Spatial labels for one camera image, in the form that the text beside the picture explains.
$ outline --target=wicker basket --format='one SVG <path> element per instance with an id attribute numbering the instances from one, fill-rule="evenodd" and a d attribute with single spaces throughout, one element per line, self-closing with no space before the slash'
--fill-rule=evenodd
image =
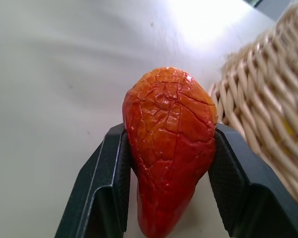
<path id="1" fill-rule="evenodd" d="M 240 132 L 298 203 L 298 5 L 222 70 L 210 89 L 219 123 Z"/>

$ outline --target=wrinkled skin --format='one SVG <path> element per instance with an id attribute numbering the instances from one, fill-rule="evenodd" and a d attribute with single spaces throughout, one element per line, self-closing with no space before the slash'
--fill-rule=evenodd
<path id="1" fill-rule="evenodd" d="M 216 107 L 189 74 L 165 67 L 127 92 L 123 120 L 138 177 L 139 226 L 148 238 L 164 238 L 214 159 Z"/>

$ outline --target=red fruit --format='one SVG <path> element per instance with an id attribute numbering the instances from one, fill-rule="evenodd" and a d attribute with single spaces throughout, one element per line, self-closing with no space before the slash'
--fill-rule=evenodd
<path id="1" fill-rule="evenodd" d="M 157 68 L 127 92 L 123 120 L 138 177 L 139 226 L 148 238 L 164 238 L 214 159 L 216 107 L 188 73 Z"/>

